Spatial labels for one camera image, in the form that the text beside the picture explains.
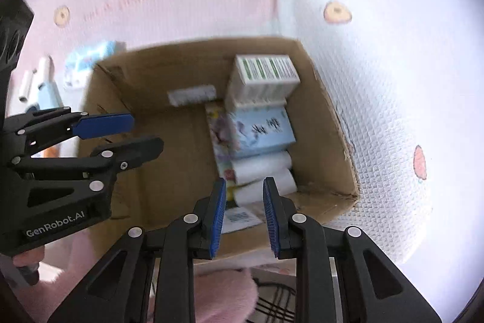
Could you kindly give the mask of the person left hand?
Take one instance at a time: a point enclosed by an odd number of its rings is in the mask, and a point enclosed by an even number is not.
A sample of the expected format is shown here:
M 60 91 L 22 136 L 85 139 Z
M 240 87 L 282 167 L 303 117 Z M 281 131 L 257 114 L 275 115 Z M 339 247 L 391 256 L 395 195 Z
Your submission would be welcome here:
M 31 249 L 20 253 L 12 258 L 14 266 L 22 267 L 27 265 L 34 265 L 40 263 L 45 256 L 45 247 L 41 246 L 36 249 Z

